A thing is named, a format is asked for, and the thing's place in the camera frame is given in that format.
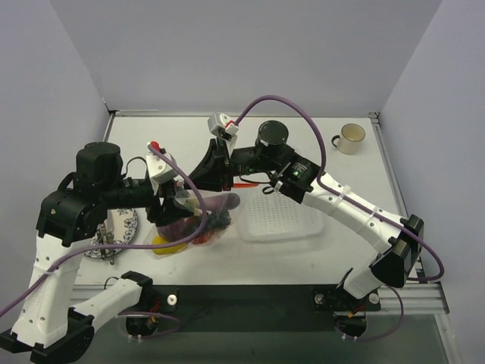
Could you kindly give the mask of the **fake purple onion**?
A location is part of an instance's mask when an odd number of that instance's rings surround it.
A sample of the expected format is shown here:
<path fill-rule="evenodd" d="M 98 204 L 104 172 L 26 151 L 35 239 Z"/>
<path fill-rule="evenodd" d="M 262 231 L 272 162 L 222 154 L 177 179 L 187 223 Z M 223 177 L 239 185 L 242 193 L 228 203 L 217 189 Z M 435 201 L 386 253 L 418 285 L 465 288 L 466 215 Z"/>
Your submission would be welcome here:
<path fill-rule="evenodd" d="M 198 222 L 193 222 L 190 219 L 182 219 L 173 224 L 158 227 L 157 231 L 159 236 L 164 237 L 169 242 L 173 242 L 188 237 L 198 226 Z"/>

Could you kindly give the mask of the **clear zip top bag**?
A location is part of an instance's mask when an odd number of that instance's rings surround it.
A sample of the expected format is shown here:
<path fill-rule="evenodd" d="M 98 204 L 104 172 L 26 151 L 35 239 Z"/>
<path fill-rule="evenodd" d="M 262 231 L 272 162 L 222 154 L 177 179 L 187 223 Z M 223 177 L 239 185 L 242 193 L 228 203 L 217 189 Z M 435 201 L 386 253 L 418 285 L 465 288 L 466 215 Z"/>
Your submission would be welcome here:
<path fill-rule="evenodd" d="M 191 190 L 176 185 L 174 201 L 192 213 L 189 217 L 180 218 L 164 227 L 152 226 L 144 238 L 145 245 L 158 245 L 152 253 L 157 256 L 169 256 L 180 253 L 190 245 L 209 245 L 219 239 L 226 231 L 236 224 L 252 193 L 261 185 L 254 182 L 237 182 L 233 189 L 223 192 L 202 191 L 201 195 L 207 209 L 207 221 L 201 232 L 188 243 L 177 246 L 167 246 L 169 243 L 181 240 L 193 234 L 202 222 L 202 207 Z"/>

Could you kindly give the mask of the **fake red pepper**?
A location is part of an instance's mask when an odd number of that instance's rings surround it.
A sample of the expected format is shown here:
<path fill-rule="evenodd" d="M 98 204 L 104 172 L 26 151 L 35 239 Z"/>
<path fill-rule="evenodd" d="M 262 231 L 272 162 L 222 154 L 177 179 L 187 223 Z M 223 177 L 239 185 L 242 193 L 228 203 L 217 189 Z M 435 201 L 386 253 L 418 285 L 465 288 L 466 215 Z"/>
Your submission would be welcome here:
<path fill-rule="evenodd" d="M 219 230 L 205 231 L 202 234 L 198 235 L 196 238 L 194 238 L 191 244 L 195 246 L 207 245 L 217 240 L 219 236 L 220 236 Z"/>

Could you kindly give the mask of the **fake purple eggplant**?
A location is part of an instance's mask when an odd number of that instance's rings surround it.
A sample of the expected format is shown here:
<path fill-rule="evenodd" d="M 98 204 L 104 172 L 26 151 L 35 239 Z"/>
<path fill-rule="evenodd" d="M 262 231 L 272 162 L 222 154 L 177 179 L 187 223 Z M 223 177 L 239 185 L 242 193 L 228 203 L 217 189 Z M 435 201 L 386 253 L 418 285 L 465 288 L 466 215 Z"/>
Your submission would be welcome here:
<path fill-rule="evenodd" d="M 204 198 L 206 209 L 211 212 L 236 209 L 240 202 L 240 197 L 236 193 L 222 193 Z"/>

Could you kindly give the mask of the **fake dark grapes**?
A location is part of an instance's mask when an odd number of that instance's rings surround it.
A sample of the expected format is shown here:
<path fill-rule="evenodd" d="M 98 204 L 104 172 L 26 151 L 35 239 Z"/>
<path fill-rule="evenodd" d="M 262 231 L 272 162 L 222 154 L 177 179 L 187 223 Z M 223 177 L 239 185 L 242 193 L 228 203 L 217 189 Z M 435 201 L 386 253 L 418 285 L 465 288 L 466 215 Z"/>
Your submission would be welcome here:
<path fill-rule="evenodd" d="M 206 228 L 209 231 L 224 231 L 226 228 L 230 226 L 232 222 L 230 213 L 228 210 L 220 210 L 217 212 L 212 212 L 208 216 L 208 220 L 206 222 Z"/>

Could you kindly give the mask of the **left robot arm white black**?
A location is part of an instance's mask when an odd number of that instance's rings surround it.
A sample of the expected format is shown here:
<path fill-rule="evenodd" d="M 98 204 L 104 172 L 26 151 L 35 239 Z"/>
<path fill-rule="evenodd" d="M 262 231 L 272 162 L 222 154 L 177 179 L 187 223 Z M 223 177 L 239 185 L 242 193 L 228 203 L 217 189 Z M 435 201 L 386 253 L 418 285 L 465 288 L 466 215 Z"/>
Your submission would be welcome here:
<path fill-rule="evenodd" d="M 16 299 L 22 310 L 13 327 L 2 333 L 2 349 L 27 352 L 34 363 L 72 363 L 112 318 L 151 312 L 156 297 L 152 279 L 134 271 L 92 299 L 70 304 L 83 255 L 94 250 L 92 238 L 110 210 L 144 208 L 158 226 L 189 216 L 174 199 L 182 171 L 157 143 L 148 148 L 145 178 L 134 180 L 121 172 L 119 146 L 88 143 L 77 153 L 75 171 L 44 198 L 30 285 Z"/>

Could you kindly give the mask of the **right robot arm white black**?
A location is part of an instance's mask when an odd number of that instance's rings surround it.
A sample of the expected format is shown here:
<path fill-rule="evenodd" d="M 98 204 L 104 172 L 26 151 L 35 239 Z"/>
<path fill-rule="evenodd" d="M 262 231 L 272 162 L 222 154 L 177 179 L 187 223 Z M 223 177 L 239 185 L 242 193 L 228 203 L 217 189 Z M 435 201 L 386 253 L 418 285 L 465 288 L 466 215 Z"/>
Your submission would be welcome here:
<path fill-rule="evenodd" d="M 229 191 L 235 177 L 266 174 L 275 192 L 334 218 L 366 240 L 377 256 L 361 268 L 351 268 L 336 290 L 344 309 L 353 309 L 382 285 L 404 287 L 420 247 L 422 219 L 389 213 L 339 184 L 311 160 L 288 145 L 289 131 L 279 121 L 265 121 L 254 146 L 237 148 L 238 127 L 226 115 L 208 119 L 213 135 L 208 151 L 190 174 L 195 186 L 211 192 Z"/>

